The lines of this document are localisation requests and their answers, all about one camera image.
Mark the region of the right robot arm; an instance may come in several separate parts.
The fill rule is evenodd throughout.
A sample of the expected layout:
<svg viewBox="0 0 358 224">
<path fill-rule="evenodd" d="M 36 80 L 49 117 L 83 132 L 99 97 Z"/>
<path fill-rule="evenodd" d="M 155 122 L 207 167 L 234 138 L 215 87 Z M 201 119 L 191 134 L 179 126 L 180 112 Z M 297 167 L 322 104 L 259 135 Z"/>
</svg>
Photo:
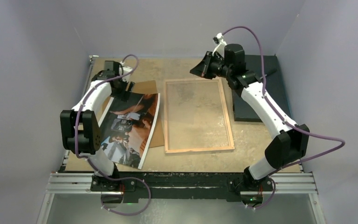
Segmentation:
<svg viewBox="0 0 358 224">
<path fill-rule="evenodd" d="M 206 52 L 190 73 L 205 79 L 226 79 L 229 87 L 252 107 L 271 135 L 272 141 L 264 157 L 244 170 L 243 184 L 247 189 L 256 189 L 266 176 L 305 156 L 308 127 L 299 126 L 287 116 L 265 90 L 263 79 L 246 68 L 241 45 L 226 45 L 223 55 Z"/>
</svg>

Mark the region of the printed photo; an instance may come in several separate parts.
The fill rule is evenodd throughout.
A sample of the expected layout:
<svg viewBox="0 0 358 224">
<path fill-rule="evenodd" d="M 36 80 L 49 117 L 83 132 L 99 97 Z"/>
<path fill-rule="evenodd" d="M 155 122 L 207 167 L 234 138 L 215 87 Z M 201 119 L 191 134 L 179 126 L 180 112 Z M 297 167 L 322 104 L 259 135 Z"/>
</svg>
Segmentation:
<svg viewBox="0 0 358 224">
<path fill-rule="evenodd" d="M 126 101 L 111 98 L 99 122 L 101 150 L 107 158 L 141 169 L 158 118 L 160 94 L 130 93 Z"/>
</svg>

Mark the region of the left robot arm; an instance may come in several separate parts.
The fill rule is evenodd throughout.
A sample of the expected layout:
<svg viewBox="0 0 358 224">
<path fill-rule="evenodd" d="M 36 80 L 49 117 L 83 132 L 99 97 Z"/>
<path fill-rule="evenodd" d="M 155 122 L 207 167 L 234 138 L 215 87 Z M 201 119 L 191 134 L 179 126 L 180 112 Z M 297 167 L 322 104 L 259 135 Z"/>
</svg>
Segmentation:
<svg viewBox="0 0 358 224">
<path fill-rule="evenodd" d="M 132 88 L 129 81 L 134 72 L 128 67 L 121 74 L 99 72 L 93 77 L 89 89 L 83 98 L 70 110 L 60 113 L 62 143 L 78 159 L 83 159 L 93 168 L 94 174 L 103 177 L 102 185 L 109 191 L 119 188 L 121 178 L 114 162 L 100 148 L 102 134 L 96 118 L 96 112 L 102 107 L 105 99 L 114 90 L 114 82 L 124 83 L 122 93 Z"/>
</svg>

